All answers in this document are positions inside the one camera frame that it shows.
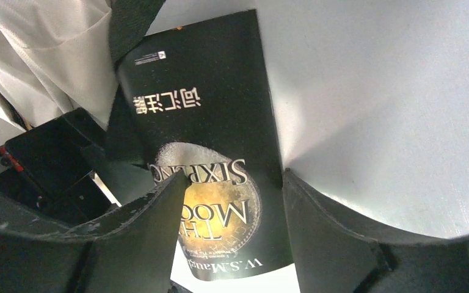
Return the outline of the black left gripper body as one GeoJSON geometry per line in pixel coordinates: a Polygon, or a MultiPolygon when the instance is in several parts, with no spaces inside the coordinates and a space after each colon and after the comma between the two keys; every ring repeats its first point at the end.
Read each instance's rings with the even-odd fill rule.
{"type": "Polygon", "coordinates": [[[78,108],[0,143],[0,195],[72,226],[153,186],[121,90],[107,128],[78,108]]]}

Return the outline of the beige canvas backpack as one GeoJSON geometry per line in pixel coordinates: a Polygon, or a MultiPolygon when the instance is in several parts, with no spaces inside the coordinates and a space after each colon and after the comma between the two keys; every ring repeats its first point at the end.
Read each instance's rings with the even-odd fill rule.
{"type": "Polygon", "coordinates": [[[114,63],[162,1],[0,1],[0,93],[32,126],[76,108],[108,122],[114,63]]]}

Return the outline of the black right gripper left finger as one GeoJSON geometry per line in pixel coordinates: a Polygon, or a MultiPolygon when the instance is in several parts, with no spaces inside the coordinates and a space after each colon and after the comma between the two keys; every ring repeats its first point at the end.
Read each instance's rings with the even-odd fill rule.
{"type": "Polygon", "coordinates": [[[184,292],[170,274],[188,187],[178,172],[74,227],[0,195],[0,292],[184,292]]]}

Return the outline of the black card with gold emblem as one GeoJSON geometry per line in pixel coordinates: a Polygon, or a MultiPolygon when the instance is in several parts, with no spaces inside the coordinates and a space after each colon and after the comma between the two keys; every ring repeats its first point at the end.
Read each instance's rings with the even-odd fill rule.
{"type": "Polygon", "coordinates": [[[144,37],[117,77],[154,182],[180,172],[189,181],[178,241],[193,276],[232,280],[290,265],[256,10],[144,37]]]}

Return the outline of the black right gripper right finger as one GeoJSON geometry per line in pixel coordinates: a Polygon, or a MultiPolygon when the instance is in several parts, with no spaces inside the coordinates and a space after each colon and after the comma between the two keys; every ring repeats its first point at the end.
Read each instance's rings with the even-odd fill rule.
{"type": "Polygon", "coordinates": [[[469,234],[443,239],[386,225],[290,169],[283,198],[301,292],[469,292],[469,234]]]}

